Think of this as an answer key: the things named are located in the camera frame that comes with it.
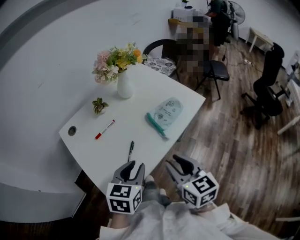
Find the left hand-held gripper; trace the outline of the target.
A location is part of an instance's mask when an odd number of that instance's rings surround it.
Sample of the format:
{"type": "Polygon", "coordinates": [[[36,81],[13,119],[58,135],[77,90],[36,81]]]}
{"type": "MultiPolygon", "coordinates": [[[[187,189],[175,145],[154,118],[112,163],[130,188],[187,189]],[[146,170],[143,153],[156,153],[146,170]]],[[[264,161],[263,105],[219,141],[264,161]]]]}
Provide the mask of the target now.
{"type": "Polygon", "coordinates": [[[106,199],[110,212],[133,215],[142,202],[142,183],[145,164],[140,164],[136,175],[129,180],[135,161],[129,161],[119,167],[108,184],[106,199]]]}

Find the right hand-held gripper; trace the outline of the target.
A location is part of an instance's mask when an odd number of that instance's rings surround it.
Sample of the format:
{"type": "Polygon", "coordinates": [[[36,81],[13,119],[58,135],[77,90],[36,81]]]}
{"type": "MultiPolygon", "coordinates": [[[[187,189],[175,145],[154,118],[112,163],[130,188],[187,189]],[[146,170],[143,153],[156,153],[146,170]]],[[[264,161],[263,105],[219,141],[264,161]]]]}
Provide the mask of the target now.
{"type": "Polygon", "coordinates": [[[195,159],[174,154],[173,159],[181,166],[182,173],[171,163],[166,161],[166,169],[172,180],[180,185],[181,198],[190,208],[199,209],[214,201],[218,195],[219,184],[211,172],[201,171],[199,162],[195,159]],[[185,183],[185,175],[196,175],[185,183]]]}

